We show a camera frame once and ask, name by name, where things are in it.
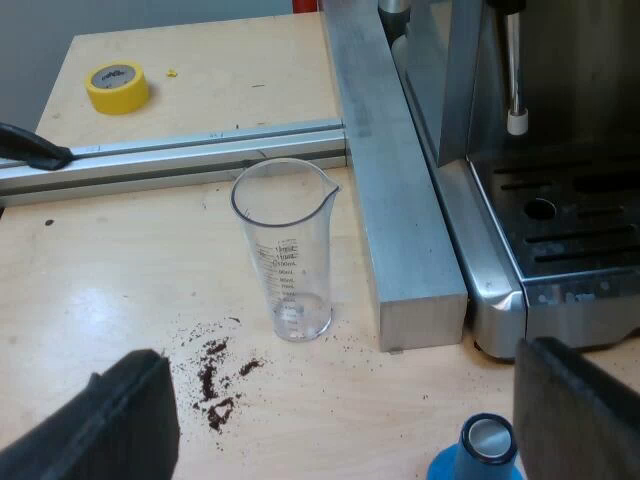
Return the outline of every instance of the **yellow tape roll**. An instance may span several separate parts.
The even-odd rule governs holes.
[[[109,115],[133,112],[149,99],[149,87],[137,63],[102,65],[89,72],[84,85],[93,107]]]

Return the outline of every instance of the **espresso machine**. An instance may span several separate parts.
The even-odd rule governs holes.
[[[636,0],[414,0],[392,49],[476,344],[640,328]]]

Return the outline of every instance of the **black handle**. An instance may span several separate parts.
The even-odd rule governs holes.
[[[487,3],[503,15],[513,15],[527,7],[527,0],[487,0]]]
[[[0,157],[22,160],[40,170],[59,170],[73,160],[67,147],[58,147],[35,133],[2,122]]]

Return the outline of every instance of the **metal rail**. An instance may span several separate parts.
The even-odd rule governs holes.
[[[338,119],[71,150],[76,159],[54,172],[2,159],[0,207],[228,181],[277,157],[309,160],[321,168],[346,165]]]

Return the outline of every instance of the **clear plastic beaker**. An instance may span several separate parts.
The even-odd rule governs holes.
[[[316,338],[331,323],[329,223],[340,186],[303,160],[268,160],[231,190],[278,336]]]

